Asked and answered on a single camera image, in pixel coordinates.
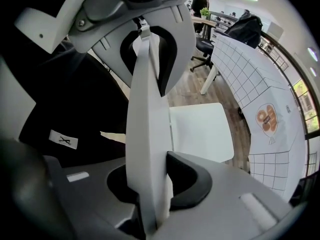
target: window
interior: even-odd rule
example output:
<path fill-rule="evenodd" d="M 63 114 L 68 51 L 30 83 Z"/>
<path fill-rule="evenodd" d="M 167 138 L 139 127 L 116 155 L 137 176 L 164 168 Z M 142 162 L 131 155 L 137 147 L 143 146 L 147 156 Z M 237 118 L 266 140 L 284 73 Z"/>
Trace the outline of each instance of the window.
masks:
<path fill-rule="evenodd" d="M 301 79 L 293 86 L 293 89 L 301 103 L 308 133 L 318 130 L 318 115 L 305 82 Z"/>

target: person in black clothing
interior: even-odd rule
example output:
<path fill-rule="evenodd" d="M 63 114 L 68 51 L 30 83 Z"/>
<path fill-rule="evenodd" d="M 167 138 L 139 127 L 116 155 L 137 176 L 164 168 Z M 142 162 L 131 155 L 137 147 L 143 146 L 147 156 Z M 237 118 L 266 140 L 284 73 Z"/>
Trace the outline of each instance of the person in black clothing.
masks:
<path fill-rule="evenodd" d="M 193 0 L 191 9 L 193 10 L 193 16 L 201 18 L 200 10 L 207 7 L 207 0 Z M 194 23 L 194 31 L 200 34 L 204 25 L 202 23 Z"/>

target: chair base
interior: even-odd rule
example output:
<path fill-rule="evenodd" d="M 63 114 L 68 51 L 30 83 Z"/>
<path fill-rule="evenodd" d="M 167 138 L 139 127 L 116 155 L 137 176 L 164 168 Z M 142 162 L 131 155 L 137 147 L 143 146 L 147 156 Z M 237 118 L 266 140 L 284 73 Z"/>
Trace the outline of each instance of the chair base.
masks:
<path fill-rule="evenodd" d="M 193 61 L 194 59 L 197 59 L 197 60 L 201 61 L 202 63 L 190 68 L 191 72 L 194 72 L 196 68 L 199 68 L 199 67 L 202 67 L 205 65 L 209 66 L 209 68 L 212 69 L 213 63 L 211 62 L 211 56 L 209 56 L 208 58 L 201 58 L 201 57 L 192 56 L 191 60 Z"/>

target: white strip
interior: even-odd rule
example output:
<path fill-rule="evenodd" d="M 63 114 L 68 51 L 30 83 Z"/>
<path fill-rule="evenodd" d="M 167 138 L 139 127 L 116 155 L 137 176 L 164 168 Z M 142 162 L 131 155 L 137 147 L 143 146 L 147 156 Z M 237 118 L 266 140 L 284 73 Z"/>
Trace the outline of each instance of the white strip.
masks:
<path fill-rule="evenodd" d="M 89 177 L 89 173 L 87 173 L 86 171 L 82 171 L 75 174 L 67 175 L 66 177 L 68 178 L 69 182 L 75 182 Z"/>
<path fill-rule="evenodd" d="M 252 193 L 243 194 L 240 196 L 240 200 L 249 212 L 251 212 L 252 217 L 264 232 L 278 223 L 276 218 L 272 216 Z"/>
<path fill-rule="evenodd" d="M 50 131 L 49 140 L 54 143 L 72 148 L 74 150 L 76 150 L 78 147 L 78 139 L 77 138 L 63 135 L 55 130 Z"/>

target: black jacket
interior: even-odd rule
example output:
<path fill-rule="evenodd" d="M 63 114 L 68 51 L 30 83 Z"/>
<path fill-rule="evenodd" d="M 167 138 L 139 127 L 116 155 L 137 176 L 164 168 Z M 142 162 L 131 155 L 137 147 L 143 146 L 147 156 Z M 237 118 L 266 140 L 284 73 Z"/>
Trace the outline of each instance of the black jacket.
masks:
<path fill-rule="evenodd" d="M 258 16 L 246 13 L 224 33 L 255 49 L 260 43 L 262 26 L 263 24 Z"/>
<path fill-rule="evenodd" d="M 207 0 L 193 0 L 191 9 L 194 11 L 195 14 L 200 14 L 200 10 L 207 7 Z"/>

